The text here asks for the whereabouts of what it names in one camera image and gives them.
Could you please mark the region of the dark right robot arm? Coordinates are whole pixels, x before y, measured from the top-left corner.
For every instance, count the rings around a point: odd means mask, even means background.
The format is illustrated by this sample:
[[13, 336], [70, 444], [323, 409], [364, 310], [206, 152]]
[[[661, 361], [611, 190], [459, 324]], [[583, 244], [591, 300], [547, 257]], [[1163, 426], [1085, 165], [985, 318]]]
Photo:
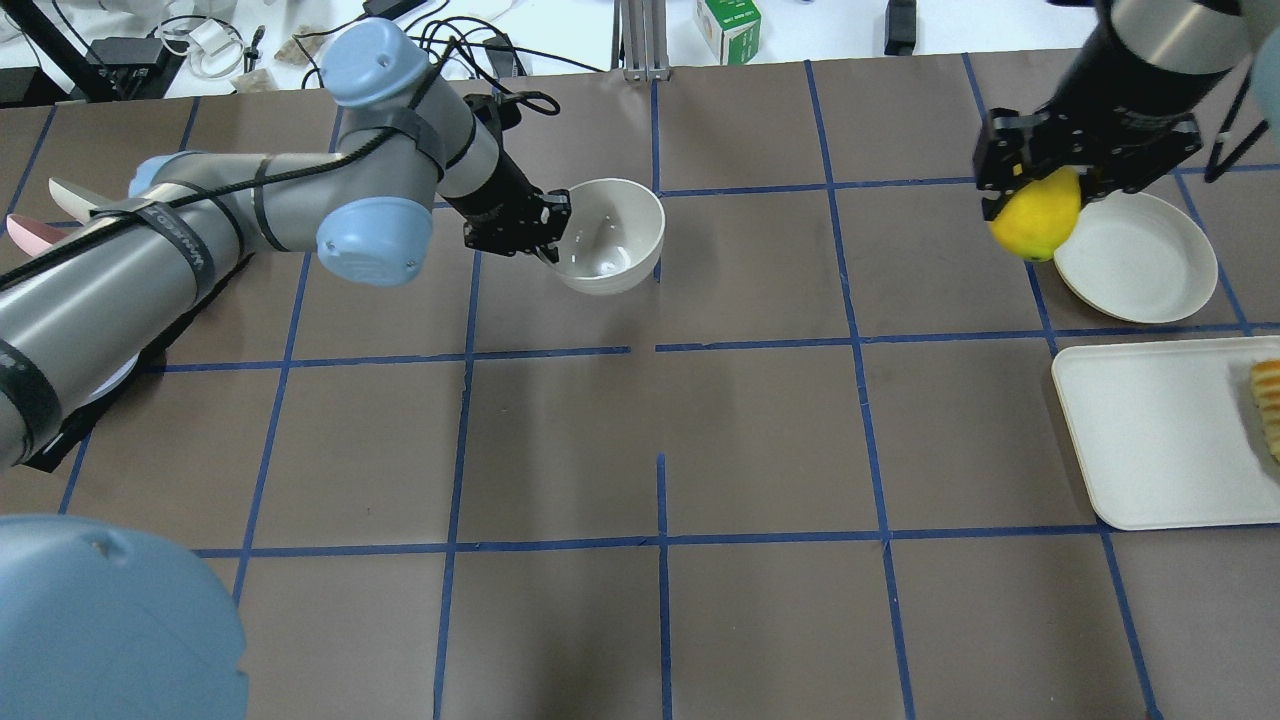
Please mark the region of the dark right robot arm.
[[1085, 204], [1167, 174], [1203, 147], [1196, 108], [1277, 29], [1266, 1], [1097, 1], [1094, 13], [1043, 104], [986, 113], [973, 159], [986, 220], [1061, 168]]

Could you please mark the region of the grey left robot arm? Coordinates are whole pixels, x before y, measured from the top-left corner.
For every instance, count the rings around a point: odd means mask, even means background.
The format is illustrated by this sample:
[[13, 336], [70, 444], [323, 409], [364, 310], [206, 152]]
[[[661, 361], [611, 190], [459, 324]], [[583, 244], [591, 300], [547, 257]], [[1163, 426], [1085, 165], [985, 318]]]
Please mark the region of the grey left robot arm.
[[394, 22], [351, 26], [321, 63], [343, 117], [332, 154], [178, 152], [138, 169], [133, 197], [3, 275], [3, 465], [28, 461], [146, 345], [255, 252], [314, 252], [339, 278], [411, 282], [433, 208], [468, 249], [558, 261], [564, 190], [535, 187], [504, 150], [500, 109], [461, 96]]

